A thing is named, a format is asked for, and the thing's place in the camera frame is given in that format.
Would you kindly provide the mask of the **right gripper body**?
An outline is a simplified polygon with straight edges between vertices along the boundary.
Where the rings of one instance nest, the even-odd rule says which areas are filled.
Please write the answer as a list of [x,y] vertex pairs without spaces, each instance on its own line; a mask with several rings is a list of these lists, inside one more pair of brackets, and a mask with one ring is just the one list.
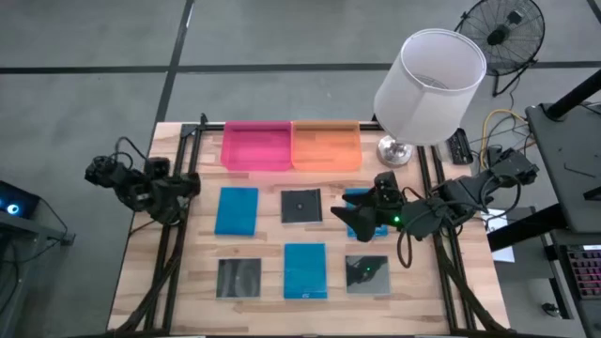
[[379,228],[386,226],[391,226],[399,231],[404,227],[403,216],[402,216],[402,208],[407,203],[408,199],[401,195],[396,199],[386,200],[385,198],[375,197],[374,209],[375,209],[375,226],[374,228],[378,230]]

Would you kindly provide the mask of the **black aluminium table frame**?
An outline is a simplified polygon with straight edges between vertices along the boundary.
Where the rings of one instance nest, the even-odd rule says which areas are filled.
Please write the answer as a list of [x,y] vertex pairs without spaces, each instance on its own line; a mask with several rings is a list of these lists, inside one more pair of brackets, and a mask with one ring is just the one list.
[[[342,204],[346,188],[366,187],[383,171],[376,146],[383,131],[361,125],[362,167],[353,172],[230,172],[221,164],[223,124],[208,123],[200,137],[182,139],[185,122],[162,122],[150,152],[196,161],[201,192],[193,199],[184,237],[181,265],[174,281],[161,291],[153,331],[173,336],[295,335],[446,335],[465,328],[469,318],[453,282],[442,280],[432,239],[413,241],[413,262],[404,268],[396,254],[395,232],[367,243],[350,239],[331,214]],[[257,228],[252,238],[214,233],[222,187],[259,190]],[[281,192],[320,189],[323,220],[282,223]],[[284,298],[287,243],[319,242],[326,246],[328,297]],[[385,255],[390,265],[391,294],[353,296],[346,291],[347,255]],[[224,258],[260,258],[261,293],[255,299],[216,298],[218,262]]]

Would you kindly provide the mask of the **black floor fan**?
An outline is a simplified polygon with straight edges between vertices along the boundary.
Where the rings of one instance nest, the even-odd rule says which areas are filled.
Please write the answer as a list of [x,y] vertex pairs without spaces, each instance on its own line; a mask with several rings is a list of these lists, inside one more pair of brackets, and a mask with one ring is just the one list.
[[494,79],[492,95],[502,76],[513,75],[511,84],[538,62],[546,35],[546,21],[533,0],[480,0],[463,12],[455,32],[471,39],[485,55],[486,74]]

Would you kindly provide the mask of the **backlit computer keyboard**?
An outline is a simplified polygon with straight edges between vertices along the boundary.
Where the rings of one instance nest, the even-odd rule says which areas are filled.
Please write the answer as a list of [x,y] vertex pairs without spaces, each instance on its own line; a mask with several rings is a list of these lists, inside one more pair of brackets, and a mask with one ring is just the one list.
[[564,246],[570,270],[581,300],[601,300],[601,244]]

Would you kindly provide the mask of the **black computer with blue light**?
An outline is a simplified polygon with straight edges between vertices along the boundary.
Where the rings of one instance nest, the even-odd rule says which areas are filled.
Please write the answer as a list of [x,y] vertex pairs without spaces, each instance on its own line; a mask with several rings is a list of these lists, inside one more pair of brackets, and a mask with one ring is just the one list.
[[31,219],[40,197],[0,180],[0,211],[10,216]]

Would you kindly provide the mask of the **black pole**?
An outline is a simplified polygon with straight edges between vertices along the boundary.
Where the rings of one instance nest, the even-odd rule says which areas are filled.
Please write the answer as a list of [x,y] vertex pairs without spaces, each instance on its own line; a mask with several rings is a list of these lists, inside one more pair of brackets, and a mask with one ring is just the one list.
[[572,109],[601,90],[601,69],[545,110],[547,118],[561,121]]

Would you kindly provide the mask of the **dark keyboard desk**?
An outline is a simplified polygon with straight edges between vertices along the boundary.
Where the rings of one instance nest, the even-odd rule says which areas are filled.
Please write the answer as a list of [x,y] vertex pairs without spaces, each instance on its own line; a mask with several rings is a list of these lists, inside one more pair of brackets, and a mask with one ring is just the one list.
[[587,338],[601,338],[601,300],[581,300],[563,251],[564,246],[601,244],[601,234],[574,234],[567,230],[553,230],[543,235],[544,251],[553,277],[551,287],[563,319],[580,323]]

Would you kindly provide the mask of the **black desk leg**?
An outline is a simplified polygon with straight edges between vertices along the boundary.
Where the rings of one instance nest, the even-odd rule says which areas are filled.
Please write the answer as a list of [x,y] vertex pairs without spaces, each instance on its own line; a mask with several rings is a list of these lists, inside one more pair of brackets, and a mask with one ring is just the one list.
[[501,218],[506,220],[507,224],[487,235],[492,252],[567,227],[567,221],[558,204],[538,211],[532,207],[520,207],[507,212]]

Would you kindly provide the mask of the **white shade table lamp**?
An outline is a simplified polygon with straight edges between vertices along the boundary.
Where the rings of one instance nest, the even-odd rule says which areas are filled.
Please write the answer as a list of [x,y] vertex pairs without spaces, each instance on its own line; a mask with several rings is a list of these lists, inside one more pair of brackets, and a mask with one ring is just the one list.
[[380,162],[403,166],[416,146],[449,139],[486,71],[482,50],[455,31],[429,28],[408,37],[374,97],[374,116],[386,132]]

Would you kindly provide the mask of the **blue plastic case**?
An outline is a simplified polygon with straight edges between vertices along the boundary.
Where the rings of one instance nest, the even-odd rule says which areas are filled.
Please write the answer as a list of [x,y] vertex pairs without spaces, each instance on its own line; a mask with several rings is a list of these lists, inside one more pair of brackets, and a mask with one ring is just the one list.
[[287,243],[284,275],[285,299],[326,299],[328,287],[325,244]]
[[258,188],[222,187],[214,233],[253,237],[256,228]]
[[[369,189],[368,188],[349,188],[345,190],[345,194],[363,194],[368,192]],[[347,208],[354,208],[355,205],[349,202],[346,202],[346,207]],[[375,229],[375,234],[374,237],[375,238],[384,238],[387,237],[389,234],[388,232],[388,226],[387,225],[382,225],[379,226]],[[347,226],[347,236],[349,238],[357,238],[355,231],[348,225]]]

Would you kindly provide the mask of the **white paper sheet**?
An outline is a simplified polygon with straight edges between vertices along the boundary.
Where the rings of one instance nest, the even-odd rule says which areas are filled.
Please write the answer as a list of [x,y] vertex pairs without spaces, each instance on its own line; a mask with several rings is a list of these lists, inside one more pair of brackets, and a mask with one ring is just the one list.
[[[488,213],[482,214],[482,219],[485,222],[485,231],[490,234],[496,230],[502,229],[508,224],[506,216],[501,216],[501,209],[490,208]],[[512,246],[499,249],[492,253],[495,262],[515,263],[515,254]]]

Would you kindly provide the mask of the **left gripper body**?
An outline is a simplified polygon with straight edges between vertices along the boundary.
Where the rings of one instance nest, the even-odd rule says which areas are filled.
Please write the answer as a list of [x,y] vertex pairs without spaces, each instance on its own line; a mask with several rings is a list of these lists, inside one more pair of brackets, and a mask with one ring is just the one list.
[[190,200],[200,191],[201,181],[197,173],[152,180],[152,204],[148,208],[148,214],[161,224],[179,223]]

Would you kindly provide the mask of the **pink translucent plastic bin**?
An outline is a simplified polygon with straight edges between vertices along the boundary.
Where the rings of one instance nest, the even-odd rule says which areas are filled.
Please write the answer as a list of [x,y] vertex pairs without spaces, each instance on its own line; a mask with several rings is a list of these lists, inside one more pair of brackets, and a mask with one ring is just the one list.
[[221,163],[229,171],[287,171],[292,167],[290,121],[227,121]]

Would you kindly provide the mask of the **grey side stand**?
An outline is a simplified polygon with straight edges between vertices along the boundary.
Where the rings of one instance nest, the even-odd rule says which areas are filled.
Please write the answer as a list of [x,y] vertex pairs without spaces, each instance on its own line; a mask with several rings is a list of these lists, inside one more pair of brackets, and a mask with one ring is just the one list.
[[0,338],[11,338],[30,285],[36,260],[56,245],[70,246],[75,235],[0,212]]

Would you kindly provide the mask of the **black power strip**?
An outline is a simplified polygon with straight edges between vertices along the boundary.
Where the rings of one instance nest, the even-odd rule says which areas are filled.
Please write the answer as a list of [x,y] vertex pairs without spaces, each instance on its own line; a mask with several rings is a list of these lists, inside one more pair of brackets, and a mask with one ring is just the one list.
[[450,157],[455,165],[469,165],[473,163],[470,143],[467,134],[461,128],[446,141]]

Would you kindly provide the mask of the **clear black-tray jewel case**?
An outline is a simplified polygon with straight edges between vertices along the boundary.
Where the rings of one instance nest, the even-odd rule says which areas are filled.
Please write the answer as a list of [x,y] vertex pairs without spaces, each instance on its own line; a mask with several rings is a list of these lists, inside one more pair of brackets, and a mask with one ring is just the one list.
[[281,192],[282,223],[319,223],[322,218],[320,189]]
[[346,291],[350,295],[391,294],[390,265],[385,255],[347,255]]
[[220,259],[218,263],[217,299],[255,299],[261,293],[260,258]]

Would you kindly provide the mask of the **orange translucent plastic bin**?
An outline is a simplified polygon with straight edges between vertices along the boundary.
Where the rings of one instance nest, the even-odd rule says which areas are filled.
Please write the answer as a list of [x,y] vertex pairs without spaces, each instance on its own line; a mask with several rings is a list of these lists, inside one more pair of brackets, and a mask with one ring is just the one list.
[[291,161],[297,171],[350,172],[362,165],[360,123],[353,120],[292,122]]

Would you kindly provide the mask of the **grey desk panel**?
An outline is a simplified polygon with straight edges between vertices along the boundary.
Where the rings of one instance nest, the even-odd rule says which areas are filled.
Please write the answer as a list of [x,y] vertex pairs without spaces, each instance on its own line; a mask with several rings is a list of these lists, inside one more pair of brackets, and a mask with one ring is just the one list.
[[601,233],[601,196],[585,198],[601,188],[601,115],[578,106],[554,121],[531,106],[526,116],[569,228]]

